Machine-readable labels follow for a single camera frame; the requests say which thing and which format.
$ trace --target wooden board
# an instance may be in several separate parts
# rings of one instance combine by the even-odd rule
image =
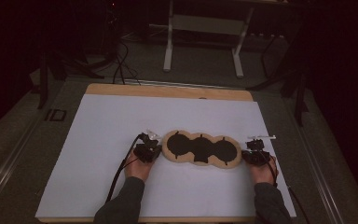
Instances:
[[[219,143],[224,147],[214,148]],[[173,162],[214,165],[222,169],[234,168],[241,162],[241,147],[235,139],[223,135],[213,137],[207,133],[188,133],[183,130],[174,130],[164,136],[162,153]]]
[[[90,84],[86,90],[86,94],[253,101],[252,95],[248,91],[232,91],[189,87]]]

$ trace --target gray sleeve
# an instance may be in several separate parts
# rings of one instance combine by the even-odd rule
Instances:
[[[145,183],[137,177],[128,177],[118,196],[102,206],[95,214],[95,224],[138,223]]]
[[[292,223],[281,192],[269,183],[255,185],[255,223]]]

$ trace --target white table leg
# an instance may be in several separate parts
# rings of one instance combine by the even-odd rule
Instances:
[[[232,58],[234,60],[234,67],[235,67],[235,73],[237,74],[237,78],[243,78],[240,51],[242,48],[243,39],[246,37],[246,32],[248,31],[249,23],[251,21],[254,10],[255,9],[253,7],[249,8],[248,15],[246,16],[246,21],[242,27],[238,45],[236,48],[232,49]]]
[[[171,61],[172,61],[172,9],[173,9],[173,0],[170,1],[170,16],[168,18],[168,44],[167,49],[165,50],[165,59],[164,59],[164,72],[171,71]]]

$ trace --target electrical wire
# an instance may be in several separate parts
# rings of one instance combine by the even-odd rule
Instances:
[[[261,153],[261,150],[257,150],[258,151],[258,153],[261,155],[261,157],[263,157],[263,160],[266,162],[266,164],[268,165],[268,168],[269,168],[269,170],[271,171],[271,173],[272,173],[272,177],[274,178],[274,187],[276,188],[276,187],[278,187],[278,184],[277,184],[277,176],[278,176],[278,172],[274,172],[274,170],[272,169],[272,166],[271,166],[271,164],[269,164],[269,160],[267,160],[267,158],[263,155],[263,153]]]
[[[293,197],[296,199],[298,207],[300,207],[300,210],[301,210],[302,214],[304,215],[304,218],[305,218],[306,222],[308,224],[310,224],[310,220],[308,219],[307,214],[305,213],[305,210],[304,210],[302,204],[300,203],[300,200],[295,195],[295,192],[292,190],[292,188],[290,186],[287,186],[287,188],[289,189],[289,192],[293,195]]]
[[[119,44],[121,44],[122,46],[124,46],[124,48],[126,49],[126,52],[124,54],[123,57],[121,57],[120,55],[117,56],[117,62],[118,62],[118,67],[116,68],[116,71],[113,75],[113,84],[115,84],[116,82],[116,77],[117,77],[117,73],[120,72],[120,76],[121,76],[121,80],[123,82],[123,85],[125,85],[125,78],[123,75],[123,66],[127,68],[128,72],[131,74],[131,78],[135,79],[139,85],[141,85],[141,83],[139,82],[139,79],[137,78],[138,76],[138,72],[134,69],[130,69],[130,67],[125,63],[125,60],[129,54],[129,48],[127,47],[126,44],[124,44],[122,41],[119,42]]]
[[[269,161],[267,161],[267,158],[263,155],[263,153],[261,153],[261,150],[257,150],[260,155],[263,157],[264,161],[267,163],[270,171],[272,172],[272,176],[274,178],[274,186],[275,188],[278,187],[278,184],[277,184],[277,176],[278,176],[278,172],[274,172],[273,169],[272,169],[272,166],[271,164],[269,164]],[[310,220],[308,219],[308,216],[307,214],[305,213],[305,210],[300,202],[300,200],[297,198],[297,196],[295,195],[295,192],[292,190],[292,188],[290,186],[287,186],[287,188],[289,189],[289,192],[293,195],[293,197],[295,198],[297,204],[298,204],[298,207],[300,208],[302,214],[304,215],[304,218],[305,220],[307,221],[308,224],[310,224]]]
[[[108,195],[107,195],[107,198],[106,198],[105,203],[108,203],[108,202],[112,199],[112,194],[113,194],[113,191],[115,190],[115,186],[116,186],[116,183],[117,183],[118,177],[120,176],[121,171],[122,171],[127,165],[129,165],[129,164],[132,162],[132,161],[131,161],[130,163],[126,164],[127,158],[130,156],[131,151],[132,151],[132,149],[133,149],[133,146],[135,146],[136,141],[138,141],[138,139],[139,139],[140,137],[141,137],[140,134],[138,134],[138,136],[136,136],[136,138],[135,138],[135,139],[133,140],[133,142],[132,142],[132,145],[131,145],[131,147],[130,147],[130,149],[129,149],[127,155],[126,155],[126,157],[125,157],[124,160],[121,162],[120,166],[118,166],[117,172],[116,172],[116,174],[115,174],[115,177],[113,178],[112,185],[111,185],[111,187],[110,187],[110,190],[109,190],[109,193],[108,193]]]
[[[123,168],[126,168],[128,165],[130,165],[131,163],[133,163],[133,162],[135,162],[135,161],[138,161],[138,160],[139,160],[139,158],[136,158],[135,160],[130,161],[129,163],[125,164],[125,165],[123,166]]]

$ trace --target desk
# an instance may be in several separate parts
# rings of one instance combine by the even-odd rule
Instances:
[[[163,108],[153,105],[155,102]],[[192,133],[208,131],[211,135],[231,132],[230,136],[241,140],[246,139],[244,136],[268,134],[258,105],[248,91],[92,84],[76,113],[36,217],[49,223],[91,222],[104,203],[127,147],[145,128],[160,134],[177,128],[187,128]],[[269,140],[265,140],[265,146],[275,155]],[[278,184],[294,217],[296,212],[279,163],[277,166],[281,174]],[[145,188],[140,222],[243,222],[254,216],[253,185],[244,161],[225,170],[175,163],[161,155],[153,169]],[[123,182],[121,176],[114,197]],[[183,211],[167,211],[167,207]]]
[[[243,14],[246,15],[243,21],[238,20],[223,20],[210,17],[188,16],[176,14],[173,11],[173,0],[170,1],[169,7],[169,19],[168,19],[168,41],[165,51],[164,66],[165,72],[171,71],[172,64],[172,32],[173,29],[188,30],[196,32],[225,34],[225,35],[237,35],[239,37],[238,44],[232,49],[232,57],[235,67],[236,76],[238,78],[243,77],[240,51],[244,38],[246,37],[249,24],[254,14],[254,10],[257,6],[285,6],[285,7],[303,7],[304,4],[288,3],[286,0],[240,0],[232,1],[238,4],[246,4]]]

